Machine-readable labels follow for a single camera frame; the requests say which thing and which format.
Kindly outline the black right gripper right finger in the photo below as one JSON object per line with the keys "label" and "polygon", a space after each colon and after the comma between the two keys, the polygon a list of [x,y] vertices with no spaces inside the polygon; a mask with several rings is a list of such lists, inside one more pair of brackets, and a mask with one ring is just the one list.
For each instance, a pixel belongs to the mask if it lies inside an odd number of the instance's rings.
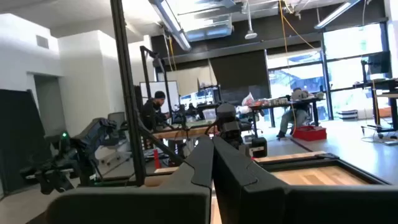
{"label": "black right gripper right finger", "polygon": [[223,223],[397,223],[397,186],[334,154],[256,162],[213,143]]}

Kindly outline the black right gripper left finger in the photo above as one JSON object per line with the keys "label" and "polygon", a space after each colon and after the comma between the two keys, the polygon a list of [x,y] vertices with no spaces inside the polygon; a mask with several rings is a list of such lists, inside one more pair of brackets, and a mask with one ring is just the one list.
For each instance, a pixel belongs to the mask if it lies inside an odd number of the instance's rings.
{"label": "black right gripper left finger", "polygon": [[62,223],[210,223],[213,141],[198,145],[175,172],[156,187],[88,187],[53,200],[46,222]]}

